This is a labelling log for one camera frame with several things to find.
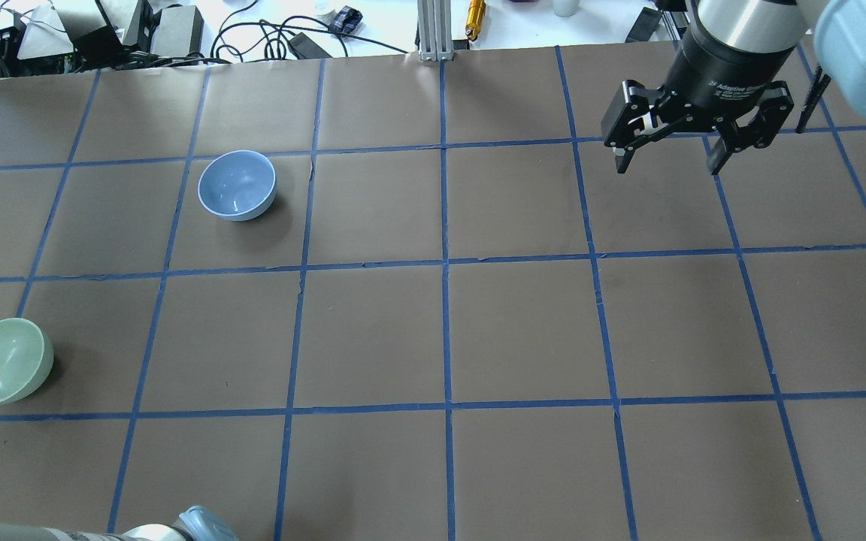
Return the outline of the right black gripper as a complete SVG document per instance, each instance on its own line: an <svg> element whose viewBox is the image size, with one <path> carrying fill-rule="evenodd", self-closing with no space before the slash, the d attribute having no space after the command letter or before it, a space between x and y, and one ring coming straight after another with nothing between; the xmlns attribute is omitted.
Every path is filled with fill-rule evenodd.
<svg viewBox="0 0 866 541"><path fill-rule="evenodd" d="M601 121L604 145L625 174L638 147L676 133L718 132L707 154L709 174L748 147L773 143L793 99L777 73L793 48L760 53L728 46L701 24L688 28L657 88L621 82Z"/></svg>

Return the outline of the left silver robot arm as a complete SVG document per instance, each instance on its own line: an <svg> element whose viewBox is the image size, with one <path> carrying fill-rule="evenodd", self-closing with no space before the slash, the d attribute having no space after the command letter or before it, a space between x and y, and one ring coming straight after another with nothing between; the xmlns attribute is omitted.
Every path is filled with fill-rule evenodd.
<svg viewBox="0 0 866 541"><path fill-rule="evenodd" d="M118 534L205 506L250 538L251 420L133 417L159 295L151 278L0 281L0 321L20 314L54 363L24 400L0 405L0 521Z"/></svg>

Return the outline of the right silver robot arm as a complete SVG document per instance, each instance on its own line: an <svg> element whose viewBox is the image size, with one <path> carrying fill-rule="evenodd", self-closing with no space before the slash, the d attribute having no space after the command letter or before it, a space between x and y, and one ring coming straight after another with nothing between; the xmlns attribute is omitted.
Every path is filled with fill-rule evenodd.
<svg viewBox="0 0 866 541"><path fill-rule="evenodd" d="M640 147L672 134L719 135L707 157L718 174L732 155L774 141L795 103L777 78L807 34L818 69L798 127L830 83L866 117L866 1L687 1L689 24L664 83L621 83L601 121L624 174Z"/></svg>

